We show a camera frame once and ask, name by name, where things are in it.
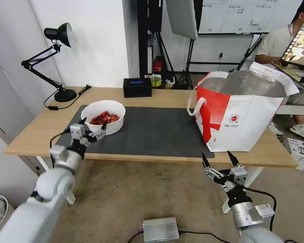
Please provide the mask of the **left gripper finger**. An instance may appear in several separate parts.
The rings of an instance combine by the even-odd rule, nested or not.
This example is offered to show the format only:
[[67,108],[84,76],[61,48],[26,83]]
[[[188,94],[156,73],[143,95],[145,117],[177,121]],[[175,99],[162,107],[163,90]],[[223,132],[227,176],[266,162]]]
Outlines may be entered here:
[[85,134],[86,133],[86,126],[85,126],[86,117],[78,122],[77,125],[77,133],[78,134]]
[[87,135],[88,142],[94,143],[102,139],[106,135],[107,121],[105,121],[100,130],[95,132],[90,132]]

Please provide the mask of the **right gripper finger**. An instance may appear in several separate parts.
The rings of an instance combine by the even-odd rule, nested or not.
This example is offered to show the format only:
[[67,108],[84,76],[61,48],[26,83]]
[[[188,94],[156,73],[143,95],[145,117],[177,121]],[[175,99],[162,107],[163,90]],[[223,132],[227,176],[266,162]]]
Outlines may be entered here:
[[220,173],[214,168],[211,168],[206,156],[202,153],[202,164],[204,167],[204,174],[207,175],[213,181],[227,181],[227,178],[224,174]]
[[244,168],[244,164],[240,164],[238,159],[230,151],[227,151],[227,153],[228,153],[231,163],[233,164],[233,169]]

